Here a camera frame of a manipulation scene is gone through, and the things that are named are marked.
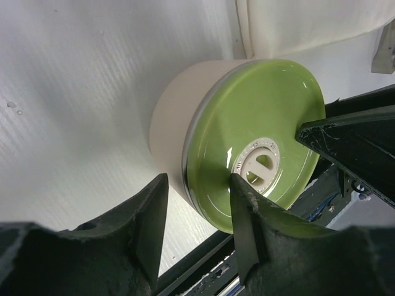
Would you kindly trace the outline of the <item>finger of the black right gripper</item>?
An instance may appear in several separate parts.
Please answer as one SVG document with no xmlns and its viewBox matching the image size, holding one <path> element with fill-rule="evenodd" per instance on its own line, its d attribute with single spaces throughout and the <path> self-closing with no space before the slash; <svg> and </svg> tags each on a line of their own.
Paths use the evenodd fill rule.
<svg viewBox="0 0 395 296">
<path fill-rule="evenodd" d="M 394 106 L 304 123 L 296 140 L 394 206 Z"/>
</svg>

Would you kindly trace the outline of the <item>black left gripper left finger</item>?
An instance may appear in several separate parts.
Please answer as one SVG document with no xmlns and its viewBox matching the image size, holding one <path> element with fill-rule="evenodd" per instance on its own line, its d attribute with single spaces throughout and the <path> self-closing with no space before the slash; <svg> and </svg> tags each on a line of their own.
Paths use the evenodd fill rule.
<svg viewBox="0 0 395 296">
<path fill-rule="evenodd" d="M 2 295 L 150 295 L 156 288 L 168 177 L 76 229 L 1 223 Z"/>
</svg>

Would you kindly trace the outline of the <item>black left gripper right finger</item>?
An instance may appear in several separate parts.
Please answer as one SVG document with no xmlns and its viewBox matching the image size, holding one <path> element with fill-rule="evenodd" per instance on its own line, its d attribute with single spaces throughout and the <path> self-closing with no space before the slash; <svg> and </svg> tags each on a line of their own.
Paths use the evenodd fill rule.
<svg viewBox="0 0 395 296">
<path fill-rule="evenodd" d="M 393 295 L 394 229 L 335 231 L 230 176 L 238 274 L 248 295 Z"/>
</svg>

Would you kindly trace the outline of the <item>steel serving tongs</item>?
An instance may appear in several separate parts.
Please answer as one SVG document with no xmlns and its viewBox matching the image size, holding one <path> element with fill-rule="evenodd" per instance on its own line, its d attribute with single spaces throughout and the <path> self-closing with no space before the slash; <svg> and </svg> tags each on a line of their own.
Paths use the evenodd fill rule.
<svg viewBox="0 0 395 296">
<path fill-rule="evenodd" d="M 394 73 L 394 20 L 382 31 L 380 42 L 371 64 L 372 73 Z"/>
</svg>

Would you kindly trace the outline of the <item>lime green round lid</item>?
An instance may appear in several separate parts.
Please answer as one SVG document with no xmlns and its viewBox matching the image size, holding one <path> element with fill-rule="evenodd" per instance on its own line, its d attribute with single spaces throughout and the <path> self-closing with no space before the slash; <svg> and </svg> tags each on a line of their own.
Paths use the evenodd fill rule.
<svg viewBox="0 0 395 296">
<path fill-rule="evenodd" d="M 213 227 L 231 233 L 230 176 L 290 208 L 306 187 L 317 153 L 296 141 L 303 123 L 325 118 L 313 74 L 290 60 L 252 60 L 217 78 L 202 98 L 183 147 L 188 198 Z"/>
</svg>

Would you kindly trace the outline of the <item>beige steel lunch bowl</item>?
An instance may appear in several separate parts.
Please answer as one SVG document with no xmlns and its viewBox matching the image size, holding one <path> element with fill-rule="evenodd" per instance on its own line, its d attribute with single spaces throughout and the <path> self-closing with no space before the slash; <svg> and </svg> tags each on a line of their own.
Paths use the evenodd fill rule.
<svg viewBox="0 0 395 296">
<path fill-rule="evenodd" d="M 205 107 L 225 82 L 254 60 L 210 60 L 187 68 L 166 87 L 154 108 L 149 148 L 170 185 L 199 214 L 186 178 L 188 150 Z"/>
</svg>

